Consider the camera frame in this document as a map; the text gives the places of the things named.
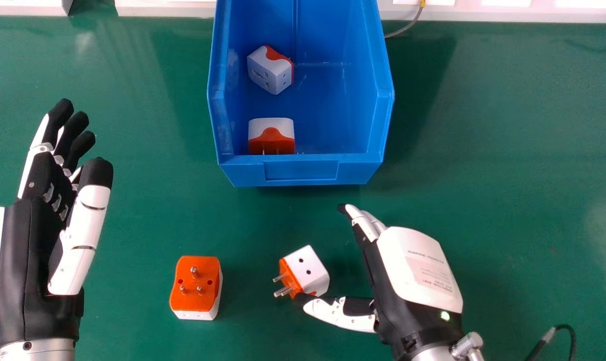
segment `robotic hand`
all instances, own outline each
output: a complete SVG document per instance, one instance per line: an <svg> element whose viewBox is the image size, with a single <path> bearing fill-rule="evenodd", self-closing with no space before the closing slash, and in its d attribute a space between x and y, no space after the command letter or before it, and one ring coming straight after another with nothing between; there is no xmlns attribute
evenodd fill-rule
<svg viewBox="0 0 606 361"><path fill-rule="evenodd" d="M439 243L351 204L338 210L353 226L374 299L297 293L296 304L324 322L378 334L395 361L483 361L482 338L461 331L464 302Z"/></svg>
<svg viewBox="0 0 606 361"><path fill-rule="evenodd" d="M16 202L0 207L0 360L72 361L82 284L96 253L113 181L87 114L60 100L29 148Z"/></svg>

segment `plug pin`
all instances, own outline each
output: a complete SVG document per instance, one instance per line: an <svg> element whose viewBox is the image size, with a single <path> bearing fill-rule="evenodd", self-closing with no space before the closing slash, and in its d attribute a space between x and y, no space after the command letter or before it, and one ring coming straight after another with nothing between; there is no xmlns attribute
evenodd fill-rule
<svg viewBox="0 0 606 361"><path fill-rule="evenodd" d="M289 294L292 291L294 291L294 288L286 286L286 287L281 288L277 292L274 292L274 297L283 297L283 296Z"/></svg>

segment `blue storage box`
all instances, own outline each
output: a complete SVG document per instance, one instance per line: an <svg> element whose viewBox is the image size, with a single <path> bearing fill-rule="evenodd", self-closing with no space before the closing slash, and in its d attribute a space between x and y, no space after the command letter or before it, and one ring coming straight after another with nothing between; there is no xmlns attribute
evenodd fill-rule
<svg viewBox="0 0 606 361"><path fill-rule="evenodd" d="M294 63L279 95L246 57ZM218 0L207 85L218 164L235 187L362 185L383 162L394 90L376 0ZM294 120L296 154L248 155L248 123Z"/></svg>

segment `label on robotic hand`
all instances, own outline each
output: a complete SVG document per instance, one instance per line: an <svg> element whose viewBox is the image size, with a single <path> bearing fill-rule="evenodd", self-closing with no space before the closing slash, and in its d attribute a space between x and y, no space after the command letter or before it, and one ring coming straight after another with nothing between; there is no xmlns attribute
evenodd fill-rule
<svg viewBox="0 0 606 361"><path fill-rule="evenodd" d="M406 257L406 261L418 284L452 295L452 277L447 267L410 257Z"/></svg>

